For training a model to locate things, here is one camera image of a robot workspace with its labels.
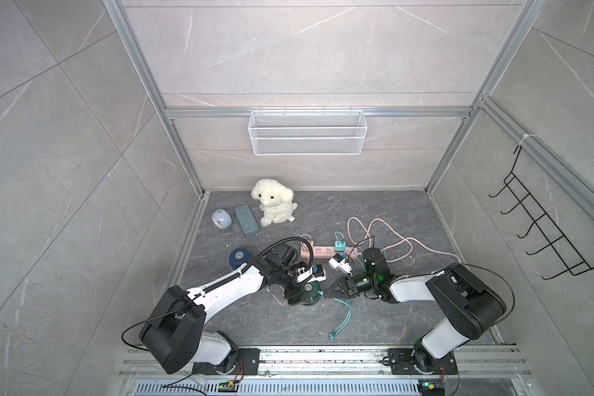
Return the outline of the green cordless meat grinder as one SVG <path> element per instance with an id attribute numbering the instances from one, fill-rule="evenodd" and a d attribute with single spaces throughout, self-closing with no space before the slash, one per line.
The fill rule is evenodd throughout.
<path id="1" fill-rule="evenodd" d="M 311 305 L 316 305 L 322 297 L 320 283 L 316 280 L 304 283 L 300 286 L 300 290 L 302 295 L 308 295 L 311 298 Z"/>

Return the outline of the teal usb wall charger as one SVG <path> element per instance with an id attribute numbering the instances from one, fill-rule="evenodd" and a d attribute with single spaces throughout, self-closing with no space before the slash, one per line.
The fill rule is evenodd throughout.
<path id="1" fill-rule="evenodd" d="M 336 241 L 334 244 L 334 251 L 344 253 L 346 252 L 346 244 L 343 241 Z"/>

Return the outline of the pink usb wall charger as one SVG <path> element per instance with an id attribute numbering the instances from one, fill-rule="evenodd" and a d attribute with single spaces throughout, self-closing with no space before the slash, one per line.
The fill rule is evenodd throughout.
<path id="1" fill-rule="evenodd" d="M 305 241 L 305 242 L 302 243 L 304 246 L 306 244 L 308 244 L 308 245 L 313 245 L 314 244 L 314 241 L 313 241 L 312 237 L 309 234 L 302 234 L 301 237 Z"/>

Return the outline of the blue cordless meat grinder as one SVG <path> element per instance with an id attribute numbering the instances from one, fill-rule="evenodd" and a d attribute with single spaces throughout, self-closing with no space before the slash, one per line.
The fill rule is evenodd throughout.
<path id="1" fill-rule="evenodd" d="M 245 247 L 238 247 L 229 254 L 229 265 L 233 270 L 237 270 L 243 264 L 247 263 L 252 257 L 251 252 Z"/>

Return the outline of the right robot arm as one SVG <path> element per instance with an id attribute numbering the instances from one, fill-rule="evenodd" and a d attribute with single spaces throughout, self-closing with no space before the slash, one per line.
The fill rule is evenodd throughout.
<path id="1" fill-rule="evenodd" d="M 370 291 L 376 299 L 389 304 L 436 302 L 444 318 L 417 340 L 410 352 L 413 367 L 421 374 L 434 373 L 443 358 L 479 339 L 514 310 L 470 271 L 470 264 L 457 262 L 437 272 L 395 277 L 381 249 L 368 247 L 362 257 L 362 273 L 338 278 L 320 295 L 351 300 Z"/>

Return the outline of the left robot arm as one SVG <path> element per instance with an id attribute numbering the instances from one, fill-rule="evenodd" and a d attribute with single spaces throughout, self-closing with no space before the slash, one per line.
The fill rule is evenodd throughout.
<path id="1" fill-rule="evenodd" d="M 126 346 L 150 352 L 169 375 L 190 362 L 214 366 L 221 373 L 234 368 L 243 372 L 239 346 L 221 331 L 204 330 L 206 323 L 219 311 L 271 285 L 283 289 L 289 306 L 314 305 L 319 286 L 313 266 L 314 250 L 307 239 L 281 239 L 213 282 L 189 290 L 170 287 L 147 320 L 129 326 L 140 328 L 140 344 L 126 340 L 127 332 L 121 340 Z"/>

